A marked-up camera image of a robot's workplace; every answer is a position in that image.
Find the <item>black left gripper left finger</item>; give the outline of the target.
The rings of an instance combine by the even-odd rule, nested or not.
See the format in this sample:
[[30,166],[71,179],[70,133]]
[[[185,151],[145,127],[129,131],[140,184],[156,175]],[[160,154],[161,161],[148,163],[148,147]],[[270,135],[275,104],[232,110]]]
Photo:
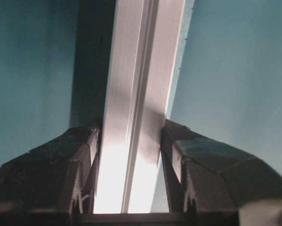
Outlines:
[[91,213],[102,119],[62,135],[0,167],[0,214]]

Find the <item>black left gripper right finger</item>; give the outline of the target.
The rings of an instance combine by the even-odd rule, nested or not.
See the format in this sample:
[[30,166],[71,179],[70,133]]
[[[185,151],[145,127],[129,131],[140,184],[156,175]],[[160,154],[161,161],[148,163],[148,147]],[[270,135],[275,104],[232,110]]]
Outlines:
[[166,120],[161,149],[199,213],[234,212],[249,202],[282,199],[282,176],[260,158]]

